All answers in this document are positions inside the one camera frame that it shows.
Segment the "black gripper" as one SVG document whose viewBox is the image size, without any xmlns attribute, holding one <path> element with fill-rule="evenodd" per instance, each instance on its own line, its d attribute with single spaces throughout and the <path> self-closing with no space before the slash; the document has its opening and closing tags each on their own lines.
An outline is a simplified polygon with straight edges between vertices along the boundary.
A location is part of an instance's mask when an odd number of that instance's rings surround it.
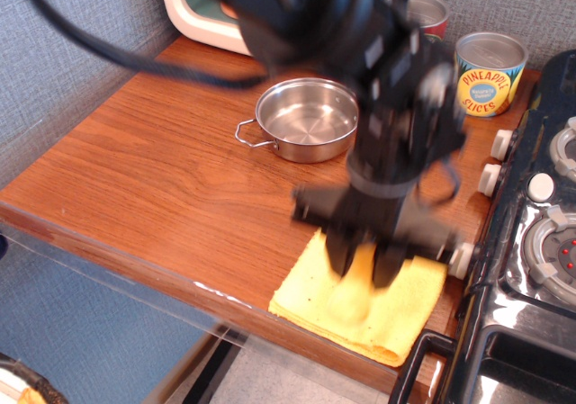
<svg viewBox="0 0 576 404">
<path fill-rule="evenodd" d="M 461 244 L 457 231 L 407 197 L 375 198 L 352 186 L 301 186 L 292 192 L 294 220 L 321 228 L 331 269 L 344 277 L 363 244 L 376 246 L 373 285 L 388 287 L 405 260 L 444 261 Z"/>
</svg>

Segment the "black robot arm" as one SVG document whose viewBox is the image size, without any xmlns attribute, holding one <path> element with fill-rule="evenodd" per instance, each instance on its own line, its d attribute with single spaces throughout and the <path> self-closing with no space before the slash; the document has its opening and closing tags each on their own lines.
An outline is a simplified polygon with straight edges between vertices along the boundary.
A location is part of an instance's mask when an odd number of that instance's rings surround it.
<svg viewBox="0 0 576 404">
<path fill-rule="evenodd" d="M 377 288 L 406 255 L 447 259 L 457 238 L 411 195 L 422 174 L 465 141 L 453 56 L 406 15 L 407 0 L 220 0 L 250 53 L 270 71 L 306 67 L 355 95 L 355 145 L 345 187 L 301 187 L 295 219 L 320 226 L 332 269 L 346 275 L 375 247 Z"/>
</svg>

